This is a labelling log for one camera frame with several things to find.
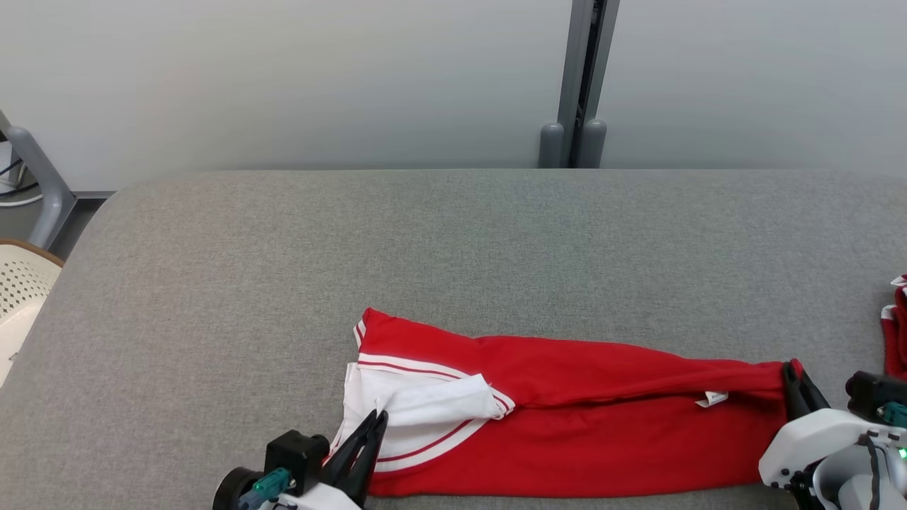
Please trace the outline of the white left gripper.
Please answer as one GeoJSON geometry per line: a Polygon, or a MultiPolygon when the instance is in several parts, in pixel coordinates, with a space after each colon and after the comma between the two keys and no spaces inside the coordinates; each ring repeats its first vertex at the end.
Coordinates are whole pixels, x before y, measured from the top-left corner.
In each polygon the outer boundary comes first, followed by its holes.
{"type": "Polygon", "coordinates": [[[361,509],[388,420],[388,411],[372,410],[322,468],[324,484],[319,483],[298,497],[281,493],[276,501],[269,502],[269,509],[361,509]]]}

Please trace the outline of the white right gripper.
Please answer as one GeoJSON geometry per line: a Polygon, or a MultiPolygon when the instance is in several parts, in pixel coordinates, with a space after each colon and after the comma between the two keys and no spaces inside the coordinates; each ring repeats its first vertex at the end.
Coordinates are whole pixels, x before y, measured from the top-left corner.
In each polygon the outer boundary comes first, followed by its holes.
{"type": "Polygon", "coordinates": [[[905,458],[899,452],[905,448],[903,427],[830,409],[823,392],[794,361],[784,362],[781,380],[789,423],[781,427],[759,459],[764,485],[784,488],[802,472],[814,490],[839,491],[852,478],[871,477],[874,460],[879,464],[880,485],[905,490],[905,458]]]}

